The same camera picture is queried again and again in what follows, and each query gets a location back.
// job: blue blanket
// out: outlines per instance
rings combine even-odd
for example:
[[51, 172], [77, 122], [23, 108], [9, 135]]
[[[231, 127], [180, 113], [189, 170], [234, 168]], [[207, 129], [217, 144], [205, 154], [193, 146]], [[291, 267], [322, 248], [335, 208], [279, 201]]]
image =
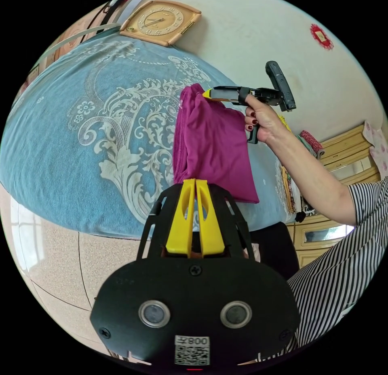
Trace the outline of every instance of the blue blanket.
[[[139, 238], [172, 185], [179, 96], [193, 83], [234, 85], [194, 55], [102, 32], [49, 66], [15, 103], [0, 147], [1, 184], [60, 226]], [[250, 229], [288, 220], [279, 161], [265, 144], [249, 145], [249, 155], [260, 203], [239, 206]]]

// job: yellow clip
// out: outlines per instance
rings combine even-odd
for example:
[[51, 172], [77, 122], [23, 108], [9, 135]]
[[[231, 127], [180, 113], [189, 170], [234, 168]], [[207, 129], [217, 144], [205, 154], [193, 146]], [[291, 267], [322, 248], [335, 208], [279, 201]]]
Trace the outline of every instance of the yellow clip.
[[225, 250], [221, 230], [211, 200], [209, 186], [206, 180], [184, 180], [174, 214], [166, 249], [170, 254], [185, 254], [191, 256], [193, 237], [193, 219], [195, 191], [198, 201], [199, 234], [202, 257], [221, 254]]
[[225, 250], [221, 230], [211, 200], [209, 186], [206, 180], [196, 180], [198, 214], [199, 214], [199, 236], [201, 240], [202, 257], [206, 255], [221, 254]]
[[206, 90], [206, 91], [202, 94], [202, 96], [203, 96], [204, 98], [206, 98], [206, 99], [211, 99], [211, 97], [210, 97], [210, 90]]
[[195, 179], [184, 180], [166, 249], [171, 254], [191, 255], [195, 202]]

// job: wooden dresser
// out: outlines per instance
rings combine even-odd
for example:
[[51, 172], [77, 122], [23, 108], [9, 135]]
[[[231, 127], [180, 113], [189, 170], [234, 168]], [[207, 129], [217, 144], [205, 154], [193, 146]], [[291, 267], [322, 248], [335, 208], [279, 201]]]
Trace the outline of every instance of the wooden dresser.
[[[321, 158], [325, 168], [345, 185], [380, 180], [379, 170], [369, 154], [371, 144], [362, 135], [364, 125], [322, 142], [325, 154]], [[302, 223], [288, 225], [297, 251], [299, 265], [312, 262], [350, 231], [323, 215], [306, 217]]]

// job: hand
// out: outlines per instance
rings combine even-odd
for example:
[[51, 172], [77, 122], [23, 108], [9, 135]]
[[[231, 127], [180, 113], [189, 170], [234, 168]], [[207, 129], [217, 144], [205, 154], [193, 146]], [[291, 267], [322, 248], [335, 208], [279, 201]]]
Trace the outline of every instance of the hand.
[[149, 26], [149, 25], [152, 25], [152, 24], [154, 24], [154, 23], [158, 23], [158, 22], [160, 22], [160, 21], [164, 21], [164, 19], [153, 20], [153, 21], [151, 21], [150, 23], [143, 25], [140, 29], [143, 29], [143, 28], [145, 28], [145, 27], [147, 27], [147, 26]]
[[275, 110], [249, 94], [245, 102], [249, 104], [245, 111], [245, 129], [252, 131], [253, 125], [260, 125], [257, 139], [267, 143], [269, 138], [276, 138], [279, 133], [287, 131]]

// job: magenta cloth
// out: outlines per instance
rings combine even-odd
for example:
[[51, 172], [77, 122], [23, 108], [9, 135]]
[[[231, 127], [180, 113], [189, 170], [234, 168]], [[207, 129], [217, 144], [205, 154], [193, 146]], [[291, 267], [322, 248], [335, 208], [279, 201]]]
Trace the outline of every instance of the magenta cloth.
[[248, 157], [244, 115], [202, 96], [199, 84], [181, 93], [173, 146], [174, 183], [197, 178], [258, 203]]

